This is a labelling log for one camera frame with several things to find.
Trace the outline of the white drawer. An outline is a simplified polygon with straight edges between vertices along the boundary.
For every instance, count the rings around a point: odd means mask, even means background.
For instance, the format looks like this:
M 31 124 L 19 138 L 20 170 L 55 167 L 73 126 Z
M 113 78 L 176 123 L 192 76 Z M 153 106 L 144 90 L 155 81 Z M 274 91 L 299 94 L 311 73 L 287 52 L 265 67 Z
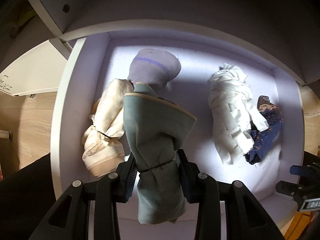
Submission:
M 158 94 L 177 103 L 177 109 L 162 107 L 157 101 L 147 107 L 142 98 L 136 98 L 129 107 L 146 123 L 140 129 L 143 141 L 147 142 L 153 131 L 160 131 L 172 142 L 180 143 L 187 158 L 201 171 L 225 183 L 242 181 L 277 226 L 283 227 L 293 217 L 296 203 L 291 197 L 276 192 L 277 182 L 298 181 L 289 169 L 303 160 L 303 109 L 299 86 L 293 77 L 278 67 L 250 59 L 247 53 L 222 49 L 216 42 L 204 45 L 167 34 L 129 37 L 126 33 L 100 33 L 74 39 L 72 43 L 57 91 L 50 136 L 53 187 L 57 197 L 75 180 L 95 179 L 82 161 L 81 143 L 90 124 L 93 104 L 112 80 L 128 76 L 130 63 L 139 50 L 152 48 L 174 54 L 182 69 Z M 260 95 L 269 96 L 284 115 L 283 128 L 272 149 L 255 165 L 244 158 L 233 164 L 223 163 L 212 140 L 209 80 L 224 63 L 239 66 L 246 74 L 253 101 Z

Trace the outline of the sage green cloth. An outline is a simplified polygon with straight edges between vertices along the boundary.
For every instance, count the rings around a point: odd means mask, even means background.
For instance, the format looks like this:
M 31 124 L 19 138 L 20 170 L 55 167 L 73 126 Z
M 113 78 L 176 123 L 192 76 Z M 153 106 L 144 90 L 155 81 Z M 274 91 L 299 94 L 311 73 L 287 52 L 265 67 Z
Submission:
M 158 97 L 146 83 L 136 83 L 133 92 L 125 94 L 124 128 L 139 172 L 141 224 L 175 222 L 184 214 L 175 155 L 196 122 L 194 115 Z

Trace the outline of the cream beige cloth roll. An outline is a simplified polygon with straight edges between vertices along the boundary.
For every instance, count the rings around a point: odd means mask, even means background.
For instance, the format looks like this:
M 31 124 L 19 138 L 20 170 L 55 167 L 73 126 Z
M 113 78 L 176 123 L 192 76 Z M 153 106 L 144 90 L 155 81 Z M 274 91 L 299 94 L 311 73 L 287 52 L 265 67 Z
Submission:
M 124 96 L 133 92 L 127 80 L 114 79 L 94 104 L 91 126 L 84 132 L 82 160 L 91 175 L 99 178 L 116 170 L 125 161 L 125 152 L 119 141 L 125 133 Z

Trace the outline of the navy blue cloth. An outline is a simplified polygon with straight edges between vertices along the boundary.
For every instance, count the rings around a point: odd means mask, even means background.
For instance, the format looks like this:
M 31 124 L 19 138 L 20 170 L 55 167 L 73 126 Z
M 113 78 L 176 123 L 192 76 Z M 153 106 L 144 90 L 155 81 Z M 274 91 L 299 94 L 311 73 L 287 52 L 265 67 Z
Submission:
M 252 123 L 253 130 L 250 135 L 254 140 L 252 148 L 245 154 L 246 161 L 254 165 L 261 162 L 271 150 L 274 139 L 277 137 L 283 125 L 283 114 L 278 106 L 274 105 L 268 96 L 259 96 L 257 108 L 266 119 L 268 129 L 260 132 Z

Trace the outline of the white grey cloth bundle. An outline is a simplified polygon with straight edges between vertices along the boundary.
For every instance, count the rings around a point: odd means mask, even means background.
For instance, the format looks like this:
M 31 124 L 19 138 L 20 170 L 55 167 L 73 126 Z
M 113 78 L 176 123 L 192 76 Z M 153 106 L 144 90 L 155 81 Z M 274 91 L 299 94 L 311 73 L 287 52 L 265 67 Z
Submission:
M 251 124 L 261 132 L 269 128 L 255 105 L 246 78 L 240 67 L 225 63 L 209 80 L 213 142 L 223 164 L 234 164 L 253 147 Z

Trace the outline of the lavender sock with stripe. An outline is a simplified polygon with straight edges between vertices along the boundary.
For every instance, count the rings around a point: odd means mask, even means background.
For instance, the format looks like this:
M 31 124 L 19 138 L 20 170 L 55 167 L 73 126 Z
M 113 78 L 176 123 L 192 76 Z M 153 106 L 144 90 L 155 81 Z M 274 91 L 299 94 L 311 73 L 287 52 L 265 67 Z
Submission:
M 176 56 L 159 49 L 140 50 L 130 64 L 127 79 L 132 83 L 146 83 L 154 89 L 164 87 L 181 71 Z

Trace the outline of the white cabinet frame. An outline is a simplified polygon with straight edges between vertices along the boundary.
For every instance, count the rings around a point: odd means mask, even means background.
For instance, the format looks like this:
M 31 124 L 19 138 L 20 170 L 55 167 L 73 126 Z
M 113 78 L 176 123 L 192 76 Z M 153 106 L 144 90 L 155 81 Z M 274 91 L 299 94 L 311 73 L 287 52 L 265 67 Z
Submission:
M 216 35 L 282 66 L 299 83 L 319 80 L 319 0 L 28 0 L 63 40 L 113 22 Z

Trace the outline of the black trouser leg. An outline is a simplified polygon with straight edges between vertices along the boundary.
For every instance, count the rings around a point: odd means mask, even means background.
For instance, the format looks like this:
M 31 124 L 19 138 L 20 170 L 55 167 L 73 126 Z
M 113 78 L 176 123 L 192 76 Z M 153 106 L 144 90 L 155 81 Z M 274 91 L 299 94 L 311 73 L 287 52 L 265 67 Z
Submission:
M 29 239 L 55 202 L 48 153 L 1 181 L 1 239 Z

